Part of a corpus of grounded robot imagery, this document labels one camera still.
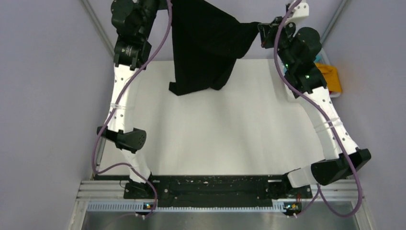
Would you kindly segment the black t-shirt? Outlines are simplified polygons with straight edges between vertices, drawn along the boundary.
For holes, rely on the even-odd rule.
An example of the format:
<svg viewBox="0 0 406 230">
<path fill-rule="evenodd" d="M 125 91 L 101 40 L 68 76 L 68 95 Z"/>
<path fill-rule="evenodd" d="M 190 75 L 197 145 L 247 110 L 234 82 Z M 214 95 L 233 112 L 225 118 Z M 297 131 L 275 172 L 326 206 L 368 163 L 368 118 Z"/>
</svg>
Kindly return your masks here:
<svg viewBox="0 0 406 230">
<path fill-rule="evenodd" d="M 175 81 L 169 90 L 182 96 L 222 89 L 257 37 L 258 22 L 241 23 L 204 0 L 171 3 Z"/>
</svg>

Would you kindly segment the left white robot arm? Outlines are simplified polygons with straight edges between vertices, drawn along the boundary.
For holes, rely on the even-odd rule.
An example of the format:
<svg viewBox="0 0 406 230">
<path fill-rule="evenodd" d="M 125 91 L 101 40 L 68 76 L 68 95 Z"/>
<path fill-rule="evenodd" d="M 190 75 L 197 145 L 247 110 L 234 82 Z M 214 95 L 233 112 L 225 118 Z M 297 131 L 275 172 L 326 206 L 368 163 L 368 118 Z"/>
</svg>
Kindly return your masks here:
<svg viewBox="0 0 406 230">
<path fill-rule="evenodd" d="M 150 36 L 157 12 L 168 12 L 168 23 L 164 36 L 152 53 Z M 114 47 L 113 93 L 108 116 L 97 128 L 98 145 L 101 138 L 114 143 L 122 153 L 125 162 L 116 163 L 106 169 L 97 169 L 96 150 L 92 152 L 91 166 L 96 174 L 125 166 L 130 174 L 130 182 L 137 183 L 135 192 L 142 198 L 153 194 L 154 186 L 148 181 L 151 170 L 144 156 L 139 153 L 145 144 L 147 133 L 133 125 L 135 97 L 140 85 L 140 74 L 155 58 L 165 44 L 172 23 L 172 3 L 170 0 L 115 0 L 111 4 L 112 25 L 117 32 Z"/>
</svg>

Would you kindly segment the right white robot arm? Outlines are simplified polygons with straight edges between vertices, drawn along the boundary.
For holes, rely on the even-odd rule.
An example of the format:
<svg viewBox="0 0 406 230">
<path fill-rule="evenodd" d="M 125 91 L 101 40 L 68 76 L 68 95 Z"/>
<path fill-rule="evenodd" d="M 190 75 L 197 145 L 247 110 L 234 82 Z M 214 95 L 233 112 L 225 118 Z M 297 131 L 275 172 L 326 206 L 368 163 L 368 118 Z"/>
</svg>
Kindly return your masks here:
<svg viewBox="0 0 406 230">
<path fill-rule="evenodd" d="M 331 101 L 327 81 L 315 64 L 322 49 L 318 31 L 296 27 L 308 15 L 307 2 L 293 0 L 284 16 L 258 25 L 262 47 L 274 50 L 275 66 L 286 90 L 307 113 L 324 155 L 320 161 L 285 174 L 281 192 L 286 197 L 294 197 L 302 186 L 329 185 L 351 176 L 372 157 L 350 137 Z"/>
</svg>

